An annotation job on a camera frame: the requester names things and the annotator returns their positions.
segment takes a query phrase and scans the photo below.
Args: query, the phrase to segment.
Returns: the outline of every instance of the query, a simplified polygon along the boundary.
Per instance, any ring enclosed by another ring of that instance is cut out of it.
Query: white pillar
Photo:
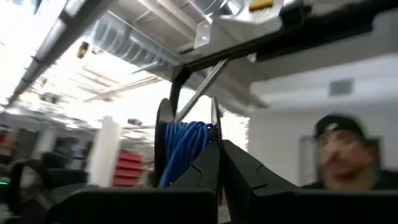
[[[43,131],[41,131],[35,144],[32,158],[40,159],[43,152],[53,151],[57,136],[58,129],[54,125],[48,125]]]
[[[102,128],[97,131],[88,160],[89,184],[109,187],[113,182],[119,156],[119,138],[122,127],[111,116],[105,116]]]

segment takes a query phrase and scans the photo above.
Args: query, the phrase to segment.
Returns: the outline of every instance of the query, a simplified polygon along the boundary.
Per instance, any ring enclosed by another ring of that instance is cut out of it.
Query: wall
[[[383,168],[398,168],[398,103],[334,108],[262,110],[250,114],[248,152],[276,174],[299,184],[299,139],[330,112],[355,114],[370,136],[382,136]]]

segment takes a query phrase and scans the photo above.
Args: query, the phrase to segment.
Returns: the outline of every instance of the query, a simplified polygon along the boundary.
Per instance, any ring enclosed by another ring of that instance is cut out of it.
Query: ceiling duct
[[[106,12],[86,32],[87,41],[138,67],[159,62],[159,69],[179,64],[180,60],[125,21]]]
[[[206,17],[236,15],[244,6],[244,0],[189,0]]]

